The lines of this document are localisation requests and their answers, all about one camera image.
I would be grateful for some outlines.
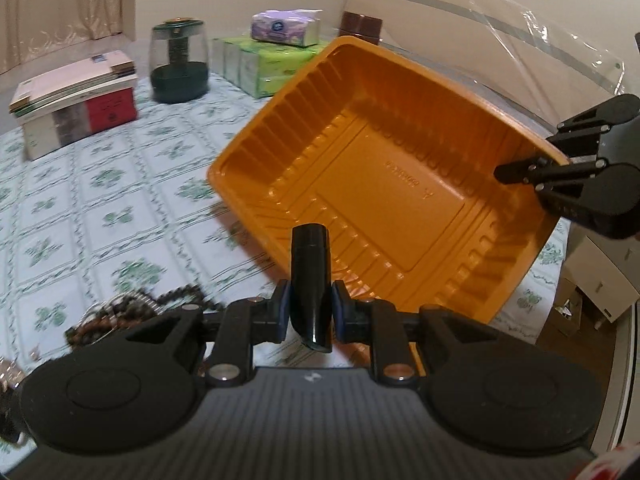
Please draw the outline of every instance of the dark green base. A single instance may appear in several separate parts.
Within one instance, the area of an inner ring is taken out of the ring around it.
[[[207,93],[209,67],[199,61],[159,66],[150,79],[156,101],[184,103]]]

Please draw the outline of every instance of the purple tissue pack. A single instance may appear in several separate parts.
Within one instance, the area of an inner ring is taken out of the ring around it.
[[[254,15],[251,37],[294,46],[311,46],[320,41],[320,10],[265,10]]]

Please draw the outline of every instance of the tissue pack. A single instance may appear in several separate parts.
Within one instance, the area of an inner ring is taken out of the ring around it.
[[[294,46],[318,44],[320,37],[319,10],[266,10],[251,21],[251,37]]]
[[[254,98],[274,95],[326,42],[306,48],[240,38],[214,40],[215,72]]]

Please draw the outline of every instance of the stack of books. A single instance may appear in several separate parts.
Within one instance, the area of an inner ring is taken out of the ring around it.
[[[9,111],[22,127],[34,160],[137,117],[133,61],[115,50],[23,81]]]

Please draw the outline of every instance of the floral tablecloth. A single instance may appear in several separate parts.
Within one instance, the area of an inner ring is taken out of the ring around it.
[[[0,356],[26,371],[64,353],[64,331],[116,292],[197,282],[228,303],[268,296],[281,277],[205,180],[265,101],[216,76],[209,93],[185,104],[157,104],[148,80],[135,95],[136,121],[34,162],[23,159],[20,130],[0,136]],[[535,342],[567,233],[561,221],[494,326]],[[293,330],[255,355],[258,364],[350,364],[339,352],[309,351]],[[0,446],[0,470],[32,448]]]

